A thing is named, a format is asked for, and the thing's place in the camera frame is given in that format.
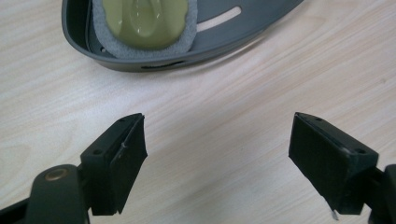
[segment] gray foam padding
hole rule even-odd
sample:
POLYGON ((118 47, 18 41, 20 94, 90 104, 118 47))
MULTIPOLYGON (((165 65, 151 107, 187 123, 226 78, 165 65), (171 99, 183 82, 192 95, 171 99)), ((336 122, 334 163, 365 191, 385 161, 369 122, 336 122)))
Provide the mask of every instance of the gray foam padding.
POLYGON ((176 55, 189 51, 197 33, 197 0, 189 1, 189 11, 186 15, 186 27, 179 40, 166 49, 142 50, 131 48, 120 42, 107 27, 106 14, 102 6, 102 0, 92 0, 93 27, 96 36, 102 46, 112 55, 119 59, 145 59, 158 58, 168 55, 176 55))

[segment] light wood surface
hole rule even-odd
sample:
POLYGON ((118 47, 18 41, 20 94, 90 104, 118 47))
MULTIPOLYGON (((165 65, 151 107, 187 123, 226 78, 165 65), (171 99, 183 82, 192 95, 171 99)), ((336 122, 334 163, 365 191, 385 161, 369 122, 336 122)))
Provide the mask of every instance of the light wood surface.
POLYGON ((394 0, 306 0, 236 54, 150 74, 74 50, 61 5, 0 1, 0 208, 138 112, 148 158, 123 213, 94 224, 336 223, 288 158, 296 111, 379 152, 380 169, 396 163, 394 0))

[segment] wooden table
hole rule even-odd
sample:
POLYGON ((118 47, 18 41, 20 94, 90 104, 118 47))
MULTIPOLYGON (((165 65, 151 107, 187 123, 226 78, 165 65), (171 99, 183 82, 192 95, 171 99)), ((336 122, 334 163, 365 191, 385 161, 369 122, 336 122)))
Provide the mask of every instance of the wooden table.
MULTIPOLYGON (((396 1, 306 0, 254 44, 166 72, 108 70, 74 50, 61 1, 0 1, 0 207, 115 120, 146 116, 148 158, 100 223, 335 223, 288 158, 296 111, 396 162, 396 1)), ((367 223, 339 216, 339 223, 367 223)))

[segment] olive green object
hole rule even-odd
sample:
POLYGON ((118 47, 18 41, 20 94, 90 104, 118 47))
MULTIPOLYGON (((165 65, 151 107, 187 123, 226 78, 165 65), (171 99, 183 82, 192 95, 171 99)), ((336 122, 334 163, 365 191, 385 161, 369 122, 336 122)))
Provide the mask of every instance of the olive green object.
POLYGON ((186 25, 187 0, 103 0, 107 26, 124 44, 164 49, 175 43, 186 25))

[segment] gray plastic tray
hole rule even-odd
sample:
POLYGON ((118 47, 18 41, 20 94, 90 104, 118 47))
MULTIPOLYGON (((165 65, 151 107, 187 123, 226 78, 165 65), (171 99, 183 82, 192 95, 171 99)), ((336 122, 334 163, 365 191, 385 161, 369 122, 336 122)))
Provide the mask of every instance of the gray plastic tray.
POLYGON ((127 72, 173 69, 217 58, 239 49, 303 0, 198 0, 198 23, 234 7, 238 16, 197 33, 189 52, 150 59, 117 59, 99 43, 92 24, 91 0, 64 0, 62 26, 67 41, 104 67, 127 72))

